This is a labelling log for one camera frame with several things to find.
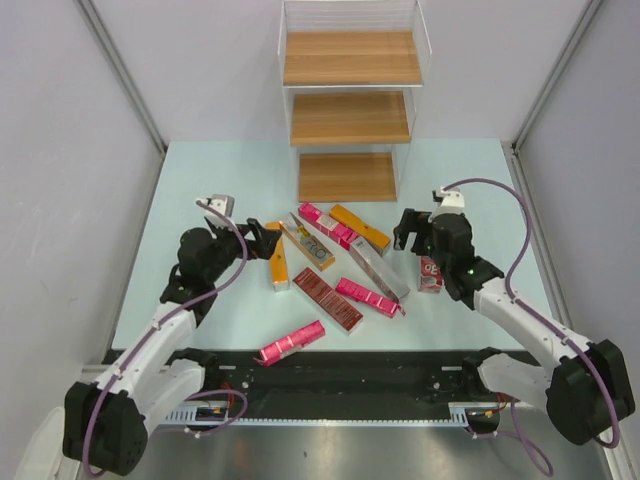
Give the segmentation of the red silver 3D toothpaste box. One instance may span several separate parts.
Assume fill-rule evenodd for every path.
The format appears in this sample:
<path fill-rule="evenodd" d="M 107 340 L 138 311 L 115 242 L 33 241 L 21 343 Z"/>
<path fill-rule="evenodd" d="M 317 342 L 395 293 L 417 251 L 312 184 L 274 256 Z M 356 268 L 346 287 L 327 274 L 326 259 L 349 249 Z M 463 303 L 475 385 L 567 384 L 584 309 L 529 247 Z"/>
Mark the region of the red silver 3D toothpaste box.
<path fill-rule="evenodd" d="M 363 237 L 357 236 L 351 242 L 349 254 L 386 297 L 396 303 L 407 297 L 410 292 L 407 284 Z"/>

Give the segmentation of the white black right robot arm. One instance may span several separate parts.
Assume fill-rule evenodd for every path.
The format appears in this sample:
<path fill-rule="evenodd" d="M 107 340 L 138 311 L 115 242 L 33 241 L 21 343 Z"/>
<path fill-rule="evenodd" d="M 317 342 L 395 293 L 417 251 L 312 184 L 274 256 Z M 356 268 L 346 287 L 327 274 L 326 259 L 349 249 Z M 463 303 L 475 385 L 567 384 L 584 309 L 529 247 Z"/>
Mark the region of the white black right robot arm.
<path fill-rule="evenodd" d="M 625 359 L 605 339 L 594 342 L 529 306 L 491 262 L 476 255 L 472 227 L 462 213 L 434 215 L 404 210 L 394 228 L 394 247 L 430 257 L 454 301 L 493 321 L 536 360 L 516 361 L 486 348 L 461 376 L 463 393 L 484 401 L 496 390 L 545 411 L 556 430 L 575 445 L 605 431 L 620 440 L 620 423 L 635 411 Z"/>

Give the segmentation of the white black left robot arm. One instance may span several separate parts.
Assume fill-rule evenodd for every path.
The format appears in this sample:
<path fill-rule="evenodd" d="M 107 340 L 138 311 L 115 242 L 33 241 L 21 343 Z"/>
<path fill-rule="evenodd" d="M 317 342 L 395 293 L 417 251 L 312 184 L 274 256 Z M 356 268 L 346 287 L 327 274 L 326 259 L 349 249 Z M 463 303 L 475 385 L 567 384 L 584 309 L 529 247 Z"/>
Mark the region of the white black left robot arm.
<path fill-rule="evenodd" d="M 236 260 L 270 259 L 280 237 L 253 218 L 209 221 L 182 234 L 159 305 L 135 344 L 95 380 L 77 381 L 67 391 L 65 457 L 79 461 L 91 479 L 126 476 L 171 411 L 193 395 L 207 400 L 219 392 L 216 370 L 172 356 L 209 313 L 222 274 Z"/>

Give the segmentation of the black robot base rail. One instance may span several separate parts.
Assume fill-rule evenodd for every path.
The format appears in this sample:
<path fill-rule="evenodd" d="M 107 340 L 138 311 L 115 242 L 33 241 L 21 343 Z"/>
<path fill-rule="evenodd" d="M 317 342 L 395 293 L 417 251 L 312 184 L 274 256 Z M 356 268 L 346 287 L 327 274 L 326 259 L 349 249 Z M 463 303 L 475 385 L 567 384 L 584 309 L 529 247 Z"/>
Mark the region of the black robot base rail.
<path fill-rule="evenodd" d="M 480 351 L 295 353 L 263 367 L 251 351 L 180 350 L 206 368 L 200 399 L 229 406 L 233 419 L 245 412 L 267 416 L 336 412 L 347 418 L 391 418 L 431 413 L 436 405 L 506 407 L 509 398 L 482 387 L 472 361 Z"/>

